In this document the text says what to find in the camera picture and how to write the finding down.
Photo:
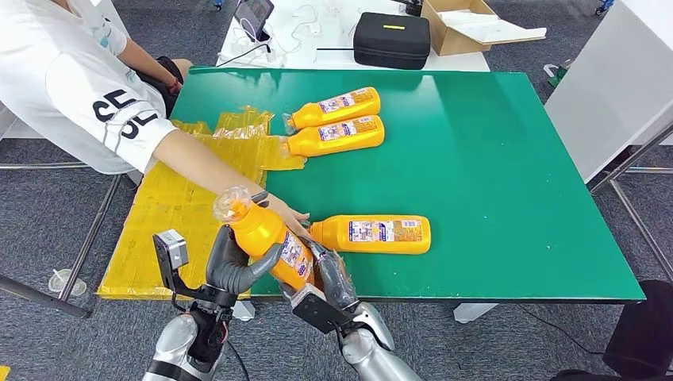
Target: bottle label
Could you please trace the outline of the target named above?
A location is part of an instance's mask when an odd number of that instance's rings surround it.
[[[418,242],[423,239],[421,222],[417,220],[350,221],[351,242]]]
[[[326,101],[318,102],[323,113],[331,113],[340,109],[341,107],[353,106],[356,103],[368,101],[373,99],[374,95],[370,94],[367,89],[359,89],[351,91],[338,97],[327,99]]]
[[[280,259],[290,265],[304,280],[309,278],[309,262],[306,258],[304,245],[290,232],[285,233]]]
[[[363,133],[376,129],[376,123],[373,117],[358,117],[350,121],[342,121],[331,125],[324,125],[317,129],[320,140],[334,140],[340,137],[349,137],[356,133]]]

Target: floor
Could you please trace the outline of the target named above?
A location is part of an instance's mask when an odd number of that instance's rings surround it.
[[[524,71],[540,99],[551,94],[542,66],[576,56],[598,25],[592,0],[490,0],[502,18],[524,27],[548,27],[547,40],[494,47],[492,70]],[[232,5],[214,11],[208,0],[116,0],[134,39],[153,54],[213,64],[228,28]],[[0,141],[0,163],[68,160],[43,140]],[[659,148],[644,164],[673,166],[673,150]],[[70,267],[111,178],[90,169],[0,171],[0,273],[46,291],[53,268]],[[625,191],[665,252],[673,248],[673,178],[626,175]],[[0,293],[0,364],[9,380],[140,379],[163,325],[175,316],[167,302],[100,300],[100,282],[133,200],[124,183],[114,198],[81,278],[89,290],[74,301],[93,308],[85,321]],[[665,279],[648,246],[611,190],[595,198],[638,279]],[[519,306],[498,306],[461,325],[447,303],[376,303],[398,345],[398,354],[427,380],[546,380],[558,370],[610,373],[599,356],[575,347]],[[324,336],[281,302],[257,302],[257,318],[235,321],[231,341],[251,379],[352,380],[354,372]],[[564,327],[591,350],[601,350],[621,311],[608,305],[526,306]],[[243,379],[231,356],[218,380]]]

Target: green tabletop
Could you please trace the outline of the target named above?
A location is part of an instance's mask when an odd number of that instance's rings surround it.
[[[418,214],[419,256],[343,252],[358,295],[467,300],[640,300],[644,295],[522,73],[196,68],[171,117],[252,105],[282,113],[359,87],[381,96],[377,148],[269,172],[267,189],[312,221]],[[268,276],[252,289],[278,294]]]

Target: orange bottle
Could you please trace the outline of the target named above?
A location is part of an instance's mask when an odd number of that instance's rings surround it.
[[[295,291],[313,284],[313,257],[309,249],[273,210],[257,206],[248,188],[230,187],[213,204],[213,215],[233,229],[236,242],[252,261],[263,257],[275,243],[283,245],[278,263],[270,273]]]
[[[372,115],[305,128],[288,137],[287,145],[290,154],[311,157],[375,147],[383,143],[384,136],[381,118]]]
[[[309,232],[317,243],[345,252],[422,254],[432,241],[427,218],[397,214],[333,216]]]
[[[286,127],[290,133],[306,127],[318,127],[338,121],[376,115],[381,110],[381,99],[374,87],[363,87],[338,97],[318,103],[306,103],[301,109],[285,114]]]

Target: robotic arm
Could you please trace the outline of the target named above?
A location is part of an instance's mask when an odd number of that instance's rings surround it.
[[[229,332],[238,294],[249,289],[278,262],[282,245],[272,246],[264,258],[248,266],[233,231],[222,226],[206,265],[206,284],[190,289],[178,269],[187,264],[185,240],[174,230],[153,236],[161,278],[173,291],[173,303],[183,313],[164,327],[144,381],[210,381],[217,369]],[[317,259],[322,289],[307,284],[297,293],[281,285],[292,312],[323,333],[336,331],[344,359],[363,381],[420,381],[393,354],[394,342],[379,312],[358,300],[343,260],[334,251],[305,241]],[[177,294],[193,300],[182,308]]]

